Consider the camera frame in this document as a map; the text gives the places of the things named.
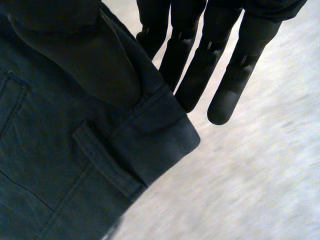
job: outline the stitching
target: stitching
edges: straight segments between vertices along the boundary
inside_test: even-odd
[[[15,116],[17,115],[17,113],[19,112],[19,109],[21,108],[21,105],[24,103],[24,99],[27,95],[27,92],[29,90],[29,87],[28,85],[21,81],[21,80],[18,80],[16,79],[15,77],[12,76],[11,72],[9,72],[9,74],[7,75],[7,79],[6,79],[6,83],[4,84],[3,86],[3,89],[5,88],[5,85],[8,84],[9,80],[12,80],[12,81],[15,81],[20,87],[22,87],[23,89],[20,91],[20,95],[18,97],[18,100],[17,100],[17,103],[16,105],[12,108],[12,112],[11,114],[9,115],[7,121],[5,122],[4,124],[4,128],[3,130],[1,131],[0,133],[0,137],[3,137],[8,129],[11,127],[12,123],[13,123],[13,119],[15,118]]]
[[[89,137],[90,138],[90,140],[91,140],[91,143],[97,148],[97,150],[99,151],[99,153],[100,153],[100,155],[101,155],[101,153],[102,153],[102,151],[100,150],[100,148],[94,143],[94,140],[91,138],[91,136],[89,136],[88,135],[88,133],[87,133],[87,129],[85,129],[85,134],[87,135],[87,137]],[[77,137],[78,137],[78,139],[81,141],[81,145],[88,151],[88,153],[90,154],[90,156],[92,157],[92,158],[94,158],[94,153],[86,146],[86,144],[84,144],[84,142],[83,142],[83,140],[81,139],[81,137],[79,136],[79,134],[77,133]],[[134,184],[137,184],[137,182],[134,182],[132,179],[128,179],[127,177],[124,177],[123,176],[123,174],[121,174],[120,172],[119,172],[119,170],[118,169],[115,169],[115,167],[110,163],[110,161],[107,161],[109,164],[109,166],[111,167],[111,169],[116,173],[116,174],[114,174],[115,175],[115,178],[113,178],[112,180],[110,180],[110,179],[108,179],[108,181],[110,181],[111,183],[112,182],[114,182],[116,185],[115,185],[115,187],[117,188],[117,189],[119,189],[118,187],[117,187],[117,185],[119,185],[119,186],[121,186],[121,188],[122,189],[119,189],[120,190],[120,192],[122,193],[122,194],[124,194],[124,196],[127,198],[127,197],[129,197],[132,193],[131,193],[131,191],[129,191],[128,190],[128,187],[126,186],[126,184],[125,183],[121,183],[122,181],[120,180],[120,179],[123,179],[125,182],[127,182],[127,184],[128,185],[134,185]]]
[[[14,180],[12,180],[7,174],[5,174],[2,170],[0,170],[0,173],[5,176],[10,182],[12,182],[14,185],[19,186],[20,188],[26,190],[28,193],[32,194],[35,198],[37,198],[42,204],[44,204],[48,209],[50,209],[52,212],[54,212],[54,210],[48,205],[46,204],[40,197],[38,197],[34,192],[30,191],[29,189],[27,189],[25,186],[21,185],[20,183],[15,182]]]
[[[163,96],[168,94],[168,91],[166,91],[168,86],[164,85],[162,86],[151,98],[149,98],[148,101],[146,101],[141,107],[139,107],[135,112],[133,112],[115,131],[111,133],[111,135],[108,137],[108,139],[114,139],[116,138],[119,134],[120,131],[128,125],[128,122],[136,120],[140,118],[140,114],[147,109],[148,107],[154,105],[158,101],[161,101]]]
[[[59,204],[59,207],[55,211],[55,213],[52,215],[52,217],[49,219],[47,224],[44,226],[44,228],[40,231],[40,234],[37,237],[37,240],[44,239],[46,235],[51,230],[52,226],[55,224],[56,219],[60,216],[60,214],[63,212],[65,205],[70,202],[70,199],[75,195],[77,190],[82,186],[82,183],[87,179],[89,174],[94,170],[94,165],[90,162],[88,166],[83,170],[80,177],[77,179],[76,183],[71,187],[69,192],[66,194],[65,198],[61,201]]]

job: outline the hand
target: hand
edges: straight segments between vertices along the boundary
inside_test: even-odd
[[[195,42],[199,18],[205,10],[200,44],[175,94],[181,106],[191,112],[244,8],[238,42],[207,112],[213,124],[222,125],[230,119],[265,46],[276,36],[282,21],[293,18],[306,1],[137,0],[143,27],[136,39],[153,59],[166,39],[171,6],[172,35],[159,71],[174,91]]]
[[[6,2],[16,34],[51,59],[90,95],[128,109],[141,95],[138,75],[100,10],[101,0]]]

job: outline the gray ground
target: gray ground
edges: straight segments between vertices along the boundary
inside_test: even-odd
[[[135,0],[104,2],[140,31]],[[320,240],[320,1],[283,23],[232,119],[215,126],[207,108],[239,26],[189,114],[200,146],[129,209],[116,240]]]

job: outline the gloved hand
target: gloved hand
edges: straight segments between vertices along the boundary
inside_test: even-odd
[[[69,73],[89,94],[130,108],[138,75],[100,10],[101,0],[18,0],[0,4],[17,35]]]
[[[232,27],[245,9],[238,42],[207,111],[213,124],[222,125],[230,119],[265,46],[276,36],[282,21],[295,17],[306,1],[137,0],[143,27],[136,39],[153,59],[165,41],[171,6],[173,30],[159,71],[174,91],[205,10],[200,44],[175,94],[182,107],[191,112],[224,52]]]

